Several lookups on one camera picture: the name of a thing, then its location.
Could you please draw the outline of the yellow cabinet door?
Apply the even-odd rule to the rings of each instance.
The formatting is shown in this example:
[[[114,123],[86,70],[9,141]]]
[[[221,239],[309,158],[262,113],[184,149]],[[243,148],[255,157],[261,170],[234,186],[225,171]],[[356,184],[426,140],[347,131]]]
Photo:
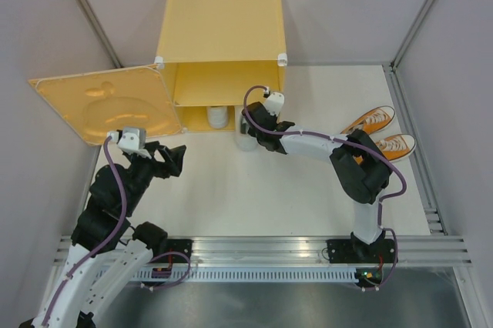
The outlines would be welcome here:
[[[126,126],[145,129],[150,138],[181,130],[157,65],[30,79],[29,85],[91,146]]]

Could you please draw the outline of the white sneaker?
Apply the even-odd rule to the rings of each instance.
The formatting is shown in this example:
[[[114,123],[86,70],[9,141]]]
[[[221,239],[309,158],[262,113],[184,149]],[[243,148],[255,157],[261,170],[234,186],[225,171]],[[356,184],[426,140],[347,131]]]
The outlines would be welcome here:
[[[208,106],[206,108],[207,120],[211,128],[224,129],[229,122],[227,106]]]
[[[250,128],[248,121],[243,115],[243,107],[238,105],[235,113],[235,142],[237,147],[244,152],[251,152],[258,146],[257,140],[248,134]]]

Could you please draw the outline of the yellow plastic shoe cabinet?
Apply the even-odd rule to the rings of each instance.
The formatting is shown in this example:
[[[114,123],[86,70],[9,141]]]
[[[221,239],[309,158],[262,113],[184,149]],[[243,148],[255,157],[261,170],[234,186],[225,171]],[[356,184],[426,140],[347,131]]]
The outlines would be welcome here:
[[[233,130],[247,89],[284,87],[282,0],[166,0],[154,62],[181,132],[212,131],[207,113],[218,107]]]

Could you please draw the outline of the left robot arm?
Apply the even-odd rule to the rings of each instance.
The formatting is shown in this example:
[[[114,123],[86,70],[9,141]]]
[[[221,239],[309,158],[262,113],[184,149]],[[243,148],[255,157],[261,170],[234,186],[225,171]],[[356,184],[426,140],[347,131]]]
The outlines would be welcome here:
[[[130,228],[129,217],[155,178],[180,176],[186,146],[168,148],[144,143],[124,152],[129,166],[109,160],[89,188],[89,200],[71,235],[62,274],[38,314],[23,327],[96,327],[116,297],[148,263],[166,263],[162,288],[182,283],[190,274],[172,280],[173,263],[191,264],[191,253],[173,249],[162,228],[144,222],[134,228],[119,258],[103,272],[112,252]]]

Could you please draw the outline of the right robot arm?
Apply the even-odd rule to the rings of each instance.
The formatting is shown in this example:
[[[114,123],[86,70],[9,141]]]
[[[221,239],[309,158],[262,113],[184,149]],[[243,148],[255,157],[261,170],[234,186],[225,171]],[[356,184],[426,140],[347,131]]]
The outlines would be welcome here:
[[[382,192],[393,172],[382,151],[369,135],[358,129],[349,134],[329,136],[303,130],[293,122],[278,120],[278,109],[268,101],[254,102],[242,111],[249,135],[270,152],[300,155],[328,162],[344,193],[354,204],[354,225],[346,239],[327,241],[331,263],[390,263],[396,242],[386,237],[381,225]]]

